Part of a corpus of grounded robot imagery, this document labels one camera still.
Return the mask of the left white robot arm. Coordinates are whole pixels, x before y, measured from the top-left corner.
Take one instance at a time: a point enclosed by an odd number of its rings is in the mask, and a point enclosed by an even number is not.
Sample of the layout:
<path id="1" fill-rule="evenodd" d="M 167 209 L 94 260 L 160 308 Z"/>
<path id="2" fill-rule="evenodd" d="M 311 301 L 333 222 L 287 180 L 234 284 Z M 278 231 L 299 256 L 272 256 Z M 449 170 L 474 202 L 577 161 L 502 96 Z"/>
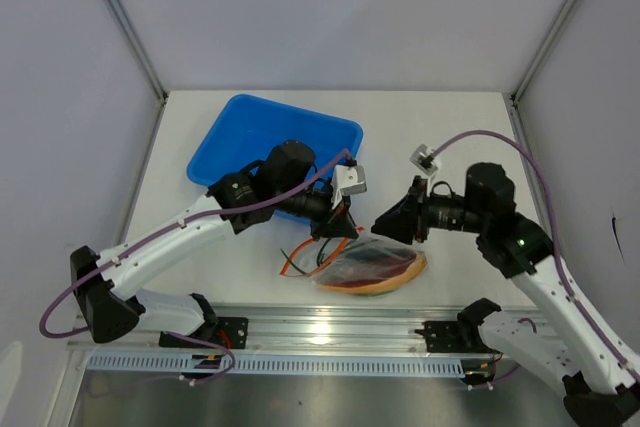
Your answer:
<path id="1" fill-rule="evenodd" d="M 280 211 L 309 221 L 314 240 L 358 236 L 351 198 L 365 192 L 364 169 L 347 152 L 322 169 L 306 144 L 287 140 L 264 160 L 226 174 L 189 208 L 157 230 L 100 253 L 83 246 L 70 256 L 73 296 L 92 340 L 106 344 L 137 328 L 171 333 L 197 347 L 216 337 L 218 318 L 201 294 L 147 290 L 168 268 L 215 242 L 230 240 Z"/>

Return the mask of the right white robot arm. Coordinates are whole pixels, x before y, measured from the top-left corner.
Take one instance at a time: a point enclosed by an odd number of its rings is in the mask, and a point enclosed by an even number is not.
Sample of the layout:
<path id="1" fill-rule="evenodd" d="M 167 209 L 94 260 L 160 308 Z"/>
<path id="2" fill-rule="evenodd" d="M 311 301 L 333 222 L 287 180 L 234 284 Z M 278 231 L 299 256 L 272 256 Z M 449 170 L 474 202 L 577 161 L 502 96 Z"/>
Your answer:
<path id="1" fill-rule="evenodd" d="M 596 312 L 546 232 L 517 212 L 514 196 L 495 163 L 469 167 L 462 195 L 438 195 L 417 176 L 371 230 L 405 244 L 425 241 L 432 229 L 475 234 L 482 257 L 534 303 L 559 341 L 482 298 L 459 312 L 458 342 L 506 354 L 555 389 L 577 425 L 621 426 L 639 412 L 639 356 Z"/>

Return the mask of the clear zip top bag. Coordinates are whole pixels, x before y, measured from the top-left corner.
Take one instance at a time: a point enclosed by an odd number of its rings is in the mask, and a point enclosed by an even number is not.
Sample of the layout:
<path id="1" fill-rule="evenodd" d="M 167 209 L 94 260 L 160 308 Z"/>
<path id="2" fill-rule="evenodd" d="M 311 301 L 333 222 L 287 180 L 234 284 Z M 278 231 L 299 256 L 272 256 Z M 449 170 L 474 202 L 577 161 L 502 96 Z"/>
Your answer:
<path id="1" fill-rule="evenodd" d="M 427 267 L 424 252 L 361 233 L 358 238 L 309 239 L 291 252 L 279 274 L 312 282 L 318 289 L 380 296 L 414 281 Z"/>

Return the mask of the orange purple sweet potato slice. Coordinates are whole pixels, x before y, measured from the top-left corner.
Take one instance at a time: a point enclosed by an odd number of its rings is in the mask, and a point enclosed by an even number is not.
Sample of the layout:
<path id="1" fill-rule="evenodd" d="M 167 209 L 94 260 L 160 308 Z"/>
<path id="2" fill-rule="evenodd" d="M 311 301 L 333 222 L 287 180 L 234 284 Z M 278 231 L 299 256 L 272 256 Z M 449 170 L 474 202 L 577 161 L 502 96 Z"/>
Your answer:
<path id="1" fill-rule="evenodd" d="M 424 252 L 402 244 L 376 241 L 345 249 L 313 277 L 313 282 L 326 291 L 375 296 L 410 283 L 426 266 Z"/>

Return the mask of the blue plastic bin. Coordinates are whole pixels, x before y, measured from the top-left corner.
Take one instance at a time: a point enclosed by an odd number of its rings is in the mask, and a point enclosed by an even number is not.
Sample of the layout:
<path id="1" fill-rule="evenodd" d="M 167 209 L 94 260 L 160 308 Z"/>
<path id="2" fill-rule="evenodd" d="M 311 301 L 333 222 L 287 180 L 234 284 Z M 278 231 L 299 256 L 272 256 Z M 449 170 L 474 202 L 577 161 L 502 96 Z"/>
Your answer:
<path id="1" fill-rule="evenodd" d="M 207 192 L 184 220 L 222 218 L 242 230 L 279 214 L 311 224 L 332 203 L 335 166 L 357 165 L 362 138 L 354 121 L 236 95 L 188 164 Z"/>

